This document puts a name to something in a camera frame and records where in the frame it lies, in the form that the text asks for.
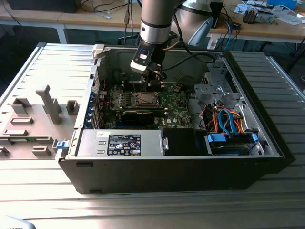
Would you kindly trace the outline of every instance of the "blue latch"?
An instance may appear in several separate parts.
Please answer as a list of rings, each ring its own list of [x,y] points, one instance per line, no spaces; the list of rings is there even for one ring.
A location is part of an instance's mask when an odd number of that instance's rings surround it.
[[[254,140],[255,142],[257,142],[257,141],[258,141],[258,137],[257,137],[257,135],[256,135],[256,134],[252,134],[252,138],[253,138],[253,140]]]
[[[209,142],[226,142],[224,134],[211,133],[208,135]]]
[[[90,98],[95,99],[96,97],[97,97],[97,93],[96,92],[91,92]]]
[[[56,148],[57,149],[67,149],[67,148],[69,148],[69,141],[57,142]]]

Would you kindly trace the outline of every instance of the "power supply label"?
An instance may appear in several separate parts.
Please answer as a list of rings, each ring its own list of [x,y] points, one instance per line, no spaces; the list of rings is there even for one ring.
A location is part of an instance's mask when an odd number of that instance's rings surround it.
[[[108,156],[141,156],[141,135],[109,135]]]

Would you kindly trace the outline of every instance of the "workbench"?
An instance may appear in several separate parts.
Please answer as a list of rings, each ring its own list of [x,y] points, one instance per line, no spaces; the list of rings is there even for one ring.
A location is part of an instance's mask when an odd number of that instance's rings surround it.
[[[51,68],[65,72],[59,84],[62,90],[54,94],[59,103],[70,99],[81,103],[81,96],[70,89],[76,84],[78,90],[84,89],[90,74],[84,64],[91,61],[92,48],[69,44],[35,48],[0,98],[0,129],[13,112],[9,99],[34,91],[28,82],[52,83],[48,74],[39,74]],[[78,77],[69,74],[72,65],[66,62],[44,61],[65,61],[67,56],[83,63],[77,63],[82,67]],[[0,160],[0,214],[28,220],[37,229],[304,228],[305,145],[298,141],[291,144],[296,161],[279,174],[263,176],[247,190],[84,195],[76,192],[54,159]],[[206,175],[197,176],[204,182]]]
[[[100,0],[94,0],[94,5],[100,4]],[[270,41],[270,42],[291,42],[300,43],[305,36],[305,29],[303,24],[296,26],[287,24],[278,19],[274,20],[273,24],[246,24],[243,23],[241,14],[234,14],[229,11],[232,5],[241,3],[239,0],[224,0],[228,14],[233,18],[233,21],[242,24],[238,39],[256,40],[256,41]],[[16,18],[16,20],[23,26],[35,27],[49,27],[55,28],[61,43],[69,43],[66,36],[66,29],[79,30],[96,30],[96,31],[124,31],[124,16],[126,6],[111,10],[110,19],[102,17],[96,13],[85,12],[78,9],[75,14],[49,11],[32,11],[32,10],[12,10],[8,3],[6,8]],[[109,9],[115,6],[122,5],[122,2],[114,2],[110,6],[104,6],[103,9]],[[91,9],[91,2],[85,4],[88,10]],[[305,7],[296,6],[295,10],[304,10]],[[18,25],[17,22],[6,12],[3,5],[0,4],[0,24],[4,25]],[[133,31],[139,32],[141,24],[141,8],[138,4],[133,4]],[[209,37],[208,48],[215,47],[215,41],[227,33],[227,29],[223,22],[220,22],[216,29],[211,29]]]

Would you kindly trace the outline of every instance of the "green motherboard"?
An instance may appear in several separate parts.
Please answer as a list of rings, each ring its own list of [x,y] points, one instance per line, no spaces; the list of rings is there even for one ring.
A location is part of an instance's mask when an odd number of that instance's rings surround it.
[[[164,84],[157,92],[126,91],[114,86],[100,97],[100,120],[105,129],[192,128],[186,105],[187,97],[180,85]],[[123,112],[153,113],[152,125],[125,125]]]

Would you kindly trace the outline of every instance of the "metal bracket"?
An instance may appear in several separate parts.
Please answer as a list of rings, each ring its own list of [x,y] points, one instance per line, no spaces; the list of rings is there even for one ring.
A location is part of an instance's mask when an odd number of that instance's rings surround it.
[[[92,57],[94,59],[105,57],[105,51],[108,51],[108,50],[109,49],[105,49],[104,44],[95,44],[92,49]]]

